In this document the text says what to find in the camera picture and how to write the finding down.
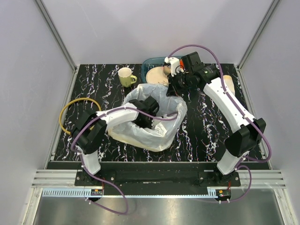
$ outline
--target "mug handle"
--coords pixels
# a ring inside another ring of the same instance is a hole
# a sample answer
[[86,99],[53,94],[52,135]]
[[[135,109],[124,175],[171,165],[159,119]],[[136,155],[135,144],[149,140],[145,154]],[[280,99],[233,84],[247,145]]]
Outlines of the mug handle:
[[130,78],[131,78],[131,83],[132,83],[132,84],[135,83],[135,82],[137,81],[137,77],[134,76],[134,75],[131,75]]

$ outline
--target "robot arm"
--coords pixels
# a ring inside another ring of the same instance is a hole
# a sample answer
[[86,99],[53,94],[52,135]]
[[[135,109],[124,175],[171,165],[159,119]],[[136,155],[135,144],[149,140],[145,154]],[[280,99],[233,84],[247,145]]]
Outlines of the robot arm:
[[[245,117],[254,122],[262,132],[264,132],[266,123],[263,119],[257,120],[250,114],[227,86],[226,91],[223,90],[219,70],[216,66],[204,66],[197,52],[181,59],[184,70],[178,68],[179,59],[174,57],[165,59],[165,66],[171,66],[171,74],[168,75],[169,89],[167,95],[179,95],[182,89],[200,88],[216,103],[231,127],[233,134],[225,140],[226,152],[217,164],[218,176],[222,179],[223,176],[231,174],[239,160],[261,140],[261,136]],[[245,116],[235,107],[226,95],[227,92],[245,113]]]
[[98,160],[98,149],[101,146],[105,132],[121,123],[132,121],[142,128],[150,128],[152,119],[138,111],[138,109],[152,116],[156,116],[159,110],[157,101],[148,97],[144,101],[131,100],[123,106],[113,108],[107,111],[89,112],[85,111],[82,117],[77,121],[71,132],[73,139],[79,132],[94,118],[102,116],[100,119],[91,124],[76,141],[78,151],[82,154],[84,164],[88,171],[96,174],[100,170]]

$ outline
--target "metal frame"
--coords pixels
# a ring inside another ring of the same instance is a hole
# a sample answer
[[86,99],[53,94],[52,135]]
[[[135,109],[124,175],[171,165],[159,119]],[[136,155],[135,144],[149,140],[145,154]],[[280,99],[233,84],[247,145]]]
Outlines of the metal frame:
[[[76,173],[78,170],[38,170],[32,183],[33,188],[84,188],[75,186]],[[240,187],[232,189],[244,189],[249,185],[249,173],[247,170],[238,171],[240,176]],[[280,170],[251,170],[252,189],[272,188],[284,189],[285,182]]]
[[76,70],[77,65],[74,63],[70,53],[68,52],[65,44],[63,43],[57,29],[54,26],[54,23],[43,3],[42,0],[34,0],[35,4],[37,5],[39,11],[41,12],[43,18],[45,19],[46,24],[48,25],[50,32],[52,33],[57,45],[60,47],[60,50],[62,52],[62,54],[65,56],[69,66],[71,67],[71,69],[73,70],[73,72]]
[[[85,191],[91,187],[78,187],[74,186],[74,181],[76,179],[77,170],[38,170],[31,188],[30,202],[28,204],[26,214],[22,221],[23,225],[33,225],[36,212],[38,209],[38,204],[40,198],[45,194],[48,188],[51,190],[66,190],[66,194],[60,194],[60,196],[65,197],[78,197],[77,195],[67,194],[68,190],[71,191]],[[247,170],[238,171],[241,181],[240,187],[232,187],[232,189],[245,189],[248,187],[249,183],[249,173]],[[283,217],[284,223],[286,225],[298,224],[293,209],[290,204],[290,200],[286,191],[285,183],[282,174],[279,170],[252,170],[252,186],[251,189],[266,189],[271,188],[275,192],[275,196],[278,202],[278,206]],[[118,195],[108,195],[104,197],[120,197]],[[176,195],[176,196],[143,196],[143,195],[129,195],[128,198],[136,197],[155,197],[155,198],[199,198],[199,196],[188,196],[188,195]]]
[[268,11],[266,12],[265,16],[263,17],[259,27],[257,28],[256,33],[254,34],[250,44],[247,47],[247,50],[245,51],[242,59],[240,60],[240,62],[238,64],[239,69],[241,69],[244,66],[244,64],[245,64],[247,58],[249,57],[250,53],[252,52],[257,40],[261,36],[262,32],[264,31],[266,25],[268,24],[270,18],[274,14],[274,12],[275,12],[276,8],[278,7],[278,5],[280,4],[280,2],[281,2],[281,0],[273,0],[272,3],[270,4]]

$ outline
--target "blue bowl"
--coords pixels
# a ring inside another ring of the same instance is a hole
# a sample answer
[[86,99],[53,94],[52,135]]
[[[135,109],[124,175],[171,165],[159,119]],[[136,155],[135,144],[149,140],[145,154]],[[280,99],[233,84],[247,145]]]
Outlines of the blue bowl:
[[[175,57],[177,59],[181,59],[182,56],[175,56]],[[142,63],[142,69],[141,69],[142,81],[144,83],[147,83],[146,75],[148,71],[154,67],[162,67],[164,65],[164,61],[165,61],[165,57],[151,58],[145,60],[145,62]]]

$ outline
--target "yellow cable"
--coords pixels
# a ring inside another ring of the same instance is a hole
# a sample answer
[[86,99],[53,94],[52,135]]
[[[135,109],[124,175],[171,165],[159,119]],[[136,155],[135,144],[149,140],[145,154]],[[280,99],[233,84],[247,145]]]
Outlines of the yellow cable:
[[60,128],[61,128],[66,134],[68,134],[68,135],[71,135],[71,132],[70,132],[70,131],[67,131],[67,130],[63,127],[63,125],[62,125],[62,123],[61,123],[62,113],[66,110],[66,108],[68,108],[68,107],[69,107],[70,105],[72,105],[73,103],[79,102],[79,101],[84,101],[84,100],[86,100],[86,101],[91,101],[91,102],[95,103],[96,106],[98,106],[99,111],[101,111],[101,107],[100,107],[99,103],[96,102],[94,99],[91,99],[91,98],[88,98],[88,97],[81,97],[81,98],[75,99],[75,100],[73,100],[73,101],[70,101],[67,105],[65,105],[65,107],[63,107],[63,109],[62,109],[61,112],[60,112],[59,119],[58,119],[58,122],[60,123]]

